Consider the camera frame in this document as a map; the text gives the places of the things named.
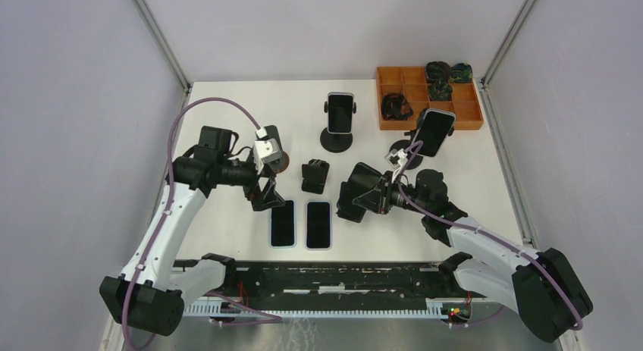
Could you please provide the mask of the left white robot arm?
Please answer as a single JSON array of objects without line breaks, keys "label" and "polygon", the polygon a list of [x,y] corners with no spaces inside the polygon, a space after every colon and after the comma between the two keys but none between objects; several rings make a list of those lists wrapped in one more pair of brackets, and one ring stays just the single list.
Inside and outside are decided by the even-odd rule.
[{"label": "left white robot arm", "polygon": [[277,127],[256,131],[244,161],[231,152],[237,136],[232,130],[202,127],[199,142],[173,161],[162,202],[136,252],[117,277],[103,279],[99,293],[125,330],[168,336],[199,297],[211,290],[229,296],[237,289],[230,257],[209,253],[184,273],[172,272],[189,226],[217,186],[241,187],[255,212],[285,203],[275,183],[283,157]]}]

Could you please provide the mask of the lilac case phone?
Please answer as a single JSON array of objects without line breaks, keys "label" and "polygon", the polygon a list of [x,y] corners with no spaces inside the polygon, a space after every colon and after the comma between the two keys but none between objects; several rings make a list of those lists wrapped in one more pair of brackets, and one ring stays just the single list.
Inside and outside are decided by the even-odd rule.
[{"label": "lilac case phone", "polygon": [[309,202],[306,206],[306,248],[331,247],[331,204]]}]

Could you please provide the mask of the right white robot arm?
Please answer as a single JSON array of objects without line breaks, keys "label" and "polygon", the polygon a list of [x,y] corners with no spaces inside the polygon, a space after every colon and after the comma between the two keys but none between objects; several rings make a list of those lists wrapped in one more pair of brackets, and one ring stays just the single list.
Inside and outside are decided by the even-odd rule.
[{"label": "right white robot arm", "polygon": [[441,172],[424,169],[414,184],[404,184],[392,172],[382,174],[360,162],[340,185],[341,218],[359,223],[366,212],[386,215],[394,207],[422,214],[427,235],[456,250],[441,263],[443,294],[467,290],[492,299],[548,343],[581,329],[593,312],[593,302],[561,251],[514,243],[481,226],[449,200]]}]

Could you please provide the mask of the black case phone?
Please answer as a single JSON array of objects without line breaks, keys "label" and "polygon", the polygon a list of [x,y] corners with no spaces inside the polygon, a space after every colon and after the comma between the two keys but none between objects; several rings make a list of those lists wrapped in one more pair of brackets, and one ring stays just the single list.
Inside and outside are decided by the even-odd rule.
[{"label": "black case phone", "polygon": [[337,201],[337,216],[347,221],[361,223],[366,210],[353,204],[353,200],[362,194],[359,185],[344,181],[340,185],[340,195]]}]

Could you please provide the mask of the brown base phone stand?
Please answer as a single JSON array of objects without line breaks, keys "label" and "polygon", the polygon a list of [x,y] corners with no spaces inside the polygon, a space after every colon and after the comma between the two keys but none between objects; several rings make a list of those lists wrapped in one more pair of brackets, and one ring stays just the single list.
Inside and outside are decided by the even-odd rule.
[{"label": "brown base phone stand", "polygon": [[265,148],[259,151],[262,163],[275,174],[283,173],[289,166],[290,157],[283,148],[278,129],[275,125],[267,125],[262,129],[265,131],[262,140],[266,142]]}]

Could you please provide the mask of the blue case phone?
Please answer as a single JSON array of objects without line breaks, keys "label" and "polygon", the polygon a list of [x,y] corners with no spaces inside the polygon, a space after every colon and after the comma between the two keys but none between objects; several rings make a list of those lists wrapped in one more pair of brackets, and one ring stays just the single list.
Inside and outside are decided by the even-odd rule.
[{"label": "blue case phone", "polygon": [[270,245],[287,248],[296,244],[296,218],[293,200],[271,210]]}]

